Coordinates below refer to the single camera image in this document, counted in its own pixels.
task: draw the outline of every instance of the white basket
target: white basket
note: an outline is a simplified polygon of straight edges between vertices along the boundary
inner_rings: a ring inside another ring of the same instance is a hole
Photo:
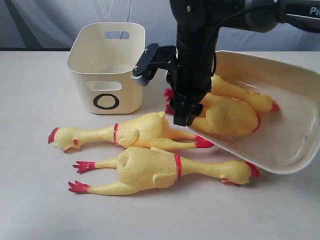
[[[267,94],[280,112],[260,114],[255,133],[234,139],[189,129],[218,147],[275,174],[305,168],[320,147],[320,74],[244,53],[216,53],[216,74],[242,88]]]
[[[110,39],[117,33],[128,37]],[[99,22],[79,32],[67,67],[88,111],[128,114],[141,106],[143,88],[131,73],[144,49],[145,29],[136,23]]]

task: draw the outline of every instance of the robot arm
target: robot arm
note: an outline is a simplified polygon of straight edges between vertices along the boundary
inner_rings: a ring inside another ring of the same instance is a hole
[[[320,33],[320,0],[170,0],[177,22],[176,46],[150,44],[132,71],[146,86],[157,70],[168,70],[173,124],[190,126],[211,91],[221,27],[266,33],[281,23]]]

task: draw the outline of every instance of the yellow rubber chicken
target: yellow rubber chicken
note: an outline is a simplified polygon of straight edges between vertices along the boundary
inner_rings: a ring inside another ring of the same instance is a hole
[[[137,118],[94,130],[74,127],[56,127],[48,137],[48,143],[63,149],[65,153],[80,150],[83,144],[108,141],[124,148],[143,147],[164,150],[211,148],[214,144],[193,133],[172,129],[166,113],[150,112]],[[196,142],[178,142],[186,139]]]
[[[164,93],[167,101],[173,97],[172,89]],[[235,86],[214,76],[212,91],[200,102],[203,111],[191,125],[200,131],[228,137],[240,137],[258,130],[261,119],[258,113],[275,112],[279,106],[271,97]],[[169,104],[166,113],[174,114]]]
[[[78,169],[78,173],[116,168],[118,181],[110,184],[90,186],[79,181],[68,183],[71,192],[98,195],[130,195],[149,189],[164,189],[188,174],[202,174],[237,186],[249,183],[250,176],[260,176],[259,170],[249,162],[229,160],[203,163],[156,147],[129,147],[118,157],[99,162],[77,161],[73,167]]]

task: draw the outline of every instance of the white table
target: white table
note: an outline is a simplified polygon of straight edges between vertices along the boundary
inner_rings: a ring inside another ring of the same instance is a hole
[[[252,54],[320,69],[319,52]],[[319,154],[296,174],[261,171],[260,179],[242,187],[188,175],[170,188],[130,196],[68,191],[68,181],[113,182],[114,169],[79,175],[72,165],[116,157],[122,148],[94,143],[65,154],[47,142],[53,128],[104,128],[128,116],[87,112],[70,79],[67,57],[67,52],[0,52],[1,240],[320,239]],[[130,118],[164,109],[168,85],[156,78]],[[184,155],[214,161],[213,151]]]

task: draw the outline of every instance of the white backdrop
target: white backdrop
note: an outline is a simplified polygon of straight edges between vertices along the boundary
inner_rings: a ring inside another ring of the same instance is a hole
[[[8,10],[2,8],[0,47],[23,45]],[[146,29],[146,44],[175,44],[176,24],[169,0],[11,0],[44,48],[69,48],[84,26],[95,22],[135,22]],[[268,33],[223,28],[218,50],[320,51],[320,34],[280,24]]]

